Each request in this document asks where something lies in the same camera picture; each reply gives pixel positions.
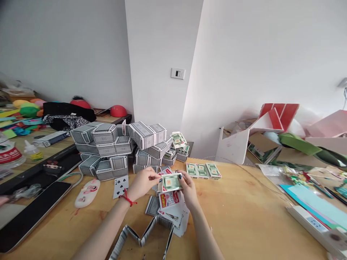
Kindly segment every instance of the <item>green paper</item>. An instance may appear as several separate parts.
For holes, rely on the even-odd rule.
[[[12,129],[7,129],[3,131],[3,134],[7,136],[8,139],[16,137],[16,133]]]

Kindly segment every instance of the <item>light switch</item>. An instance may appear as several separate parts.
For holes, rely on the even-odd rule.
[[[184,79],[185,69],[172,68],[171,78]]]

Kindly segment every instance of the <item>pencil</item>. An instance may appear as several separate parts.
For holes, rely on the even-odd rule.
[[[335,198],[337,198],[340,202],[342,202],[343,204],[345,204],[345,206],[347,206],[347,201],[345,201],[344,199],[342,199],[339,195],[337,195],[335,192],[333,192],[332,190],[328,189],[327,187],[325,187],[325,189],[326,189],[331,195],[333,195]]]

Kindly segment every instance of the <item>green balloon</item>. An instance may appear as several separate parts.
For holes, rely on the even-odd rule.
[[[37,112],[40,111],[40,109],[36,107],[23,107],[19,111],[19,113],[26,118],[31,118],[31,117],[37,117],[36,114]]]

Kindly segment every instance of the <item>red hat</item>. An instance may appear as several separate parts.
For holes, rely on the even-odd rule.
[[[110,114],[113,117],[124,117],[128,113],[127,113],[126,109],[124,107],[122,107],[121,105],[115,105],[115,106],[111,107]]]

